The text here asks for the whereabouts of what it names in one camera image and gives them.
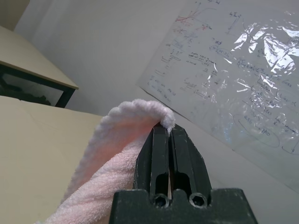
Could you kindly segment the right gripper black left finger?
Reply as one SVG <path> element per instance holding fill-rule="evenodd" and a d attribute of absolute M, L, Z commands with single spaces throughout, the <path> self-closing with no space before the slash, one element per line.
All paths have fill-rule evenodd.
<path fill-rule="evenodd" d="M 168 194 L 169 149 L 168 133 L 162 125 L 155 125 L 136 159 L 134 188 L 148 192 L 152 199 Z"/>

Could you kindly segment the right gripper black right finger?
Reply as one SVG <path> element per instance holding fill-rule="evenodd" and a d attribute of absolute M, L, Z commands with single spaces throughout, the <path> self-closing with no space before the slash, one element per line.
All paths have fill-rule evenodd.
<path fill-rule="evenodd" d="M 203 157 L 186 130 L 175 125 L 169 137 L 169 165 L 172 192 L 183 190 L 187 197 L 202 196 L 207 201 L 212 190 Z"/>

